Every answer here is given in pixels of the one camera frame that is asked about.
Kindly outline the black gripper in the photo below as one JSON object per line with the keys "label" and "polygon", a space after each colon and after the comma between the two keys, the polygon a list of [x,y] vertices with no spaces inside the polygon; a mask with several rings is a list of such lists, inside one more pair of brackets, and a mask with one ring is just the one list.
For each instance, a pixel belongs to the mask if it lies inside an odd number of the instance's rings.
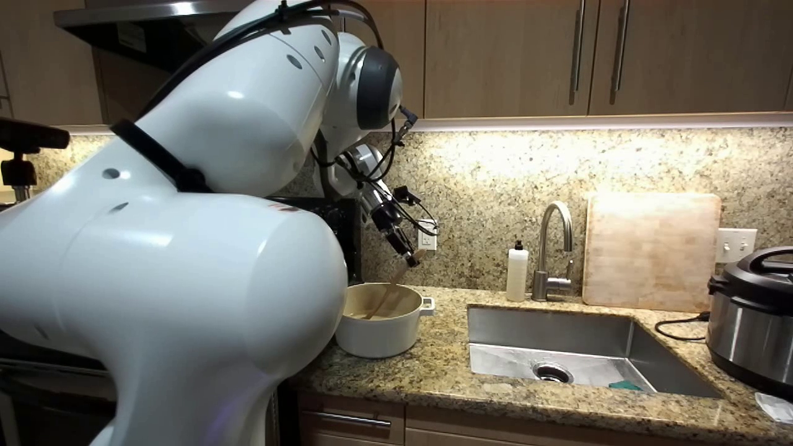
{"label": "black gripper", "polygon": [[406,218],[401,206],[414,204],[409,189],[390,189],[385,181],[364,181],[360,189],[360,204],[379,237],[406,261],[406,268],[422,265],[411,242],[401,232],[401,222]]}

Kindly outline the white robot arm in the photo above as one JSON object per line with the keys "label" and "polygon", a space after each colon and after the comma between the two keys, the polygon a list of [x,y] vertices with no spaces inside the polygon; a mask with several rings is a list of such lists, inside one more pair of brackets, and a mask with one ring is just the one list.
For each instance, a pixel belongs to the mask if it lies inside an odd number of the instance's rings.
{"label": "white robot arm", "polygon": [[146,109],[53,189],[0,213],[6,334],[105,364],[90,446],[265,446],[280,382],[337,333],[332,228],[280,201],[306,165],[411,245],[368,134],[404,134],[401,73],[357,0],[250,0]]}

